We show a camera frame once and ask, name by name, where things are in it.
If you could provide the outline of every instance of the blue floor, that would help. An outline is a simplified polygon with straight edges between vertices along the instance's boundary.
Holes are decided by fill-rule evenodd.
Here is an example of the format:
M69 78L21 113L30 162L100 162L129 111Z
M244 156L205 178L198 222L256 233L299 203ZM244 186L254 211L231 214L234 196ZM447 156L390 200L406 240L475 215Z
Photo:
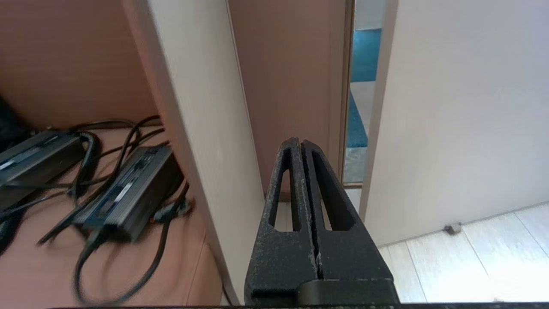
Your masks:
M352 43L351 82L375 81L381 29L355 31ZM367 147L368 136L352 93L349 96L347 147Z

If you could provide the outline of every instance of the power supply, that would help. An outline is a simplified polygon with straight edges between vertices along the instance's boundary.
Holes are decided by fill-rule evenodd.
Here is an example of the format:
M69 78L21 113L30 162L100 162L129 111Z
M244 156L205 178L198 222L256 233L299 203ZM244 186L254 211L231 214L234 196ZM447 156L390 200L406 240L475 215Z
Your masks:
M0 211L36 190L9 186L11 181L44 184L78 163L85 155L78 136L43 131L0 153Z
M139 147L105 193L72 223L85 234L101 229L108 240L136 241L158 206L182 181L168 146Z

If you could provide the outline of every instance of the doorway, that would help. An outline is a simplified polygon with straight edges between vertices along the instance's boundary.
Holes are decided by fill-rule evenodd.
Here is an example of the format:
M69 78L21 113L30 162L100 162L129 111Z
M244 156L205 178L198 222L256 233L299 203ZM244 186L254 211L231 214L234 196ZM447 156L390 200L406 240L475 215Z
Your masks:
M385 0L355 1L345 121L343 183L347 187L360 188L364 181L384 11Z

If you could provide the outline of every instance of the white wall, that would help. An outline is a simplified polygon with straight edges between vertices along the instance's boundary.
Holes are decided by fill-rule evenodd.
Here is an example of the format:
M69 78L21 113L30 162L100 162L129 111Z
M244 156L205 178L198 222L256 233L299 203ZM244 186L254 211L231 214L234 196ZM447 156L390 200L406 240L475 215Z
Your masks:
M216 235L208 237L219 240L231 281L224 280L229 296L234 287L243 302L244 279L265 201L227 3L149 4L215 226L208 232Z
M361 201L376 243L549 200L548 16L546 0L399 2Z
M355 30L381 28L384 8L385 0L356 0Z

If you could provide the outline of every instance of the black cord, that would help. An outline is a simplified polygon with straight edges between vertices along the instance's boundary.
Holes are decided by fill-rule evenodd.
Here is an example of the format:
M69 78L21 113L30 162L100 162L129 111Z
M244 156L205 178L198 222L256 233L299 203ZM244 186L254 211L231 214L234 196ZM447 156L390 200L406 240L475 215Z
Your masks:
M147 283L147 281L149 281L149 279L153 276L155 270L158 268L158 265L160 264L160 260L162 259L162 255L164 254L164 250L166 249L166 241L168 237L168 230L170 228L170 222L172 221L172 219L176 217L177 209L180 203L184 202L184 198L188 190L189 190L189 183L185 183L183 187L183 191L181 192L180 196L177 199L179 203L178 202L173 203L173 206L170 211L170 217L166 222L164 222L164 225L162 227L162 234L160 235L160 242L158 244L158 249L156 251L156 255L154 256L153 262L149 266L149 269L147 269L147 271L141 277L141 279L130 290L128 290L127 292L125 292L124 294L122 294L116 299L109 300L106 302L101 302L101 303L96 303L89 300L89 298L84 295L82 291L82 285L80 282L82 267L84 266L84 263L92 254L92 252L97 250L97 248L103 243L105 243L105 241L108 238L108 232L106 230L102 229L102 230L97 230L92 232L91 236L88 239L86 247L82 250L80 257L78 258L78 262L76 262L76 267L74 269L73 288L74 288L74 293L76 295L76 298L78 299L79 302L85 305L91 305L91 306L118 305L130 299L130 297L132 297L135 293L137 293L137 291L139 291Z
M150 139L151 139L152 137L154 137L155 135L158 135L159 133L164 132L164 130L165 130L164 128L161 128L161 129L157 129L157 130L151 131L151 132L149 132L149 133L143 135L139 140L134 141L134 142L131 142L130 145L131 145L131 146L134 146L134 145L141 145L142 143L144 143L144 142L150 140ZM102 157L104 157L104 156L106 156L106 155L110 155L111 153L117 152L117 151L121 150L122 147L123 147L123 146L120 146L120 147L116 147L116 148L107 150L107 151L103 152L103 153L99 156L99 158L102 158Z
M166 145L169 145L169 144L170 144L170 141L165 141L165 142L162 142L160 144L154 145L154 147L162 147L162 146L166 146Z
M0 222L0 255L9 247L15 238L15 233L21 225L25 211L21 211L8 220Z
M47 200L51 200L52 198L54 197L58 197L58 196L61 196L61 195L65 195L65 191L63 192L57 192L57 193L54 193L54 194L51 194L51 195L46 195L44 197L41 197L37 200L34 200L34 201L31 201L31 202L28 202L28 203L25 203L21 206L16 206L16 207L12 207L12 208L8 208L7 210L3 211L0 213L0 221L3 221L3 220L6 220L7 218L10 218L12 217L13 215L15 214L19 214L20 212L22 211L25 211L29 208L31 208L32 206L38 204L38 203L42 203L42 202L45 202Z
M114 182L114 180L118 176L118 173L120 171L120 167L122 166L122 161L124 160L124 157L126 156L126 150L127 150L128 146L130 144L130 140L132 139L133 135L136 133L136 131L139 130L140 126L142 126L143 124L145 124L145 123L147 123L151 120L156 120L156 119L160 119L160 116L158 116L158 115L150 116L150 117L147 117L147 118L141 120L137 124L135 124L135 126L128 133L128 136L126 137L126 141L124 141L124 144L122 145L122 149L121 149L120 154L118 156L118 160L117 160L116 165L113 169L113 172L109 175L109 177L107 178L105 183L103 183L103 185L101 185L101 187L99 187L90 197L88 197L84 201L84 203L82 203L82 205L77 206L77 201L76 201L75 209L73 211L71 211L68 215L66 215L65 218L63 218L58 224L56 224L53 227L53 229L51 229L46 235L44 235L44 237L40 238L40 240L37 243L38 246L45 244L46 241L48 241L52 238L55 238L64 229L71 226L72 225L72 220L82 210L84 210L84 208L86 208L90 202L92 202L95 198L97 198L100 194L102 194L105 190L107 190L111 186L111 184Z
M133 128L136 124L130 120L127 119L107 119L107 120L101 120L98 122L88 122L88 123L81 123L77 124L75 126L70 127L67 132L74 133L78 130L82 129L89 129L89 128L95 128L95 129L102 129L102 128L108 128L111 124L122 124L128 128Z
M76 132L76 135L80 137L80 140L88 143L86 149L86 154L82 159L82 163L72 181L72 188L67 191L67 194L72 195L76 198L84 195L88 190L90 185L80 185L83 181L92 180L93 176L96 173L97 165L99 164L99 158L97 157L101 154L101 141L97 138L97 135L91 132Z

